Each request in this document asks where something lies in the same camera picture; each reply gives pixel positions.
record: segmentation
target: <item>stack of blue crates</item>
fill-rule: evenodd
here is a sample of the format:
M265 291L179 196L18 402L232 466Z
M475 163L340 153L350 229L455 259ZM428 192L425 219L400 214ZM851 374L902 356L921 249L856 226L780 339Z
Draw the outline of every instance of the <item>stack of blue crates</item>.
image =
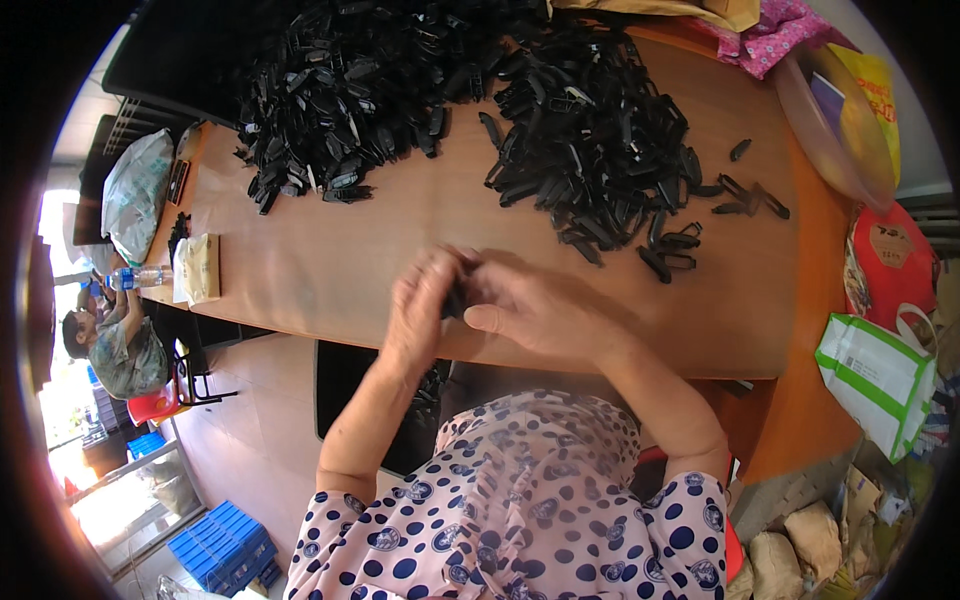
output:
M263 525L229 501L167 541L167 547L205 591L231 598L270 570L276 554Z
M163 439L163 436L154 431L145 436L140 436L132 442L127 442L127 448L130 449L133 459L136 460L150 454L166 443L167 442Z
M280 578L280 567L277 566L273 560L270 560L270 562L267 563L267 567L263 569L257 577L260 579L260 583L263 584L264 588L270 589L270 586L275 584L276 580Z

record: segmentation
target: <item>glass door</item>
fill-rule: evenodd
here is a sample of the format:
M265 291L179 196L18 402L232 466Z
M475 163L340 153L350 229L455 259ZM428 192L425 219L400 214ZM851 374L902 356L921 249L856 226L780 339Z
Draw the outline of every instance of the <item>glass door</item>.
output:
M114 576L204 510L177 440L71 494L67 503Z

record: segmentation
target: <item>metal chair leg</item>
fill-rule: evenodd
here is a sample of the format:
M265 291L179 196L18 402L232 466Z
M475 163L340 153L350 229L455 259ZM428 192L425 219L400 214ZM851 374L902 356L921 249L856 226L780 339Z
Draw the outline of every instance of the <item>metal chair leg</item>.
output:
M206 373L201 373L196 375L193 373L193 369L190 366L189 360L190 354L187 353L185 356L177 356L175 354L174 361L176 363L182 363L184 369L186 370L186 381L187 389L190 394L190 399L187 401L182 401L180 404L182 406L202 406L204 404L214 404L216 402L222 402L225 397L237 396L239 392L227 392L225 394L207 394L209 391L210 385L206 379ZM197 383L196 377L202 377L204 379L204 394L200 395L197 393Z

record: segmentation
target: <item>chair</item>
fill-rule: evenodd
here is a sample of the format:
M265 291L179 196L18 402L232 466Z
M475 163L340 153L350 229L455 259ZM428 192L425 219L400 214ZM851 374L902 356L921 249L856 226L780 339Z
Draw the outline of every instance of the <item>chair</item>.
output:
M127 412L133 424L140 426L148 420L163 420L183 409L180 404L180 385L174 377L160 390L127 400Z
M210 375L209 371L194 372L193 364L189 358L190 351L180 340L176 340L174 343L174 364L167 385L152 394L127 400L127 412L130 413L130 419L134 425L139 426L147 420L152 420L157 424L192 406L222 402L225 397L239 394L239 392L209 394L210 384L207 380L207 376ZM203 394L197 392L197 377L204 379ZM183 389L184 379L186 380L186 394Z
M654 445L640 451L640 455L636 458L636 463L638 465L645 465L655 461L666 461L666 458L666 453L663 452L658 445ZM726 527L724 527L724 538L727 542L727 581L729 582L736 577L736 574L743 566L743 549L740 546L740 538L730 523L730 516L727 516L727 524Z
M194 372L193 363L190 360L190 350L186 345L181 342L179 339L174 342L174 379L178 378L178 374L186 378L187 388L189 390L189 400L181 400L180 404L182 406L201 406L202 404L213 404L214 402L222 402L225 397L236 396L239 392L227 392L225 394L208 394L210 391L210 384L207 381L207 376L210 375L210 371ZM204 379L204 393L197 393L197 383L196 378L202 377Z

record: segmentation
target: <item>polka dot shirt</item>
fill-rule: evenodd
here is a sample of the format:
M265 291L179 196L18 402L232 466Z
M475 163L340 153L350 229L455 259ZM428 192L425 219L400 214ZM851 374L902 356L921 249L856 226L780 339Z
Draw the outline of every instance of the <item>polka dot shirt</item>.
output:
M433 459L365 506L310 502L288 600L722 600L726 502L687 472L640 504L633 421L543 390L448 421Z

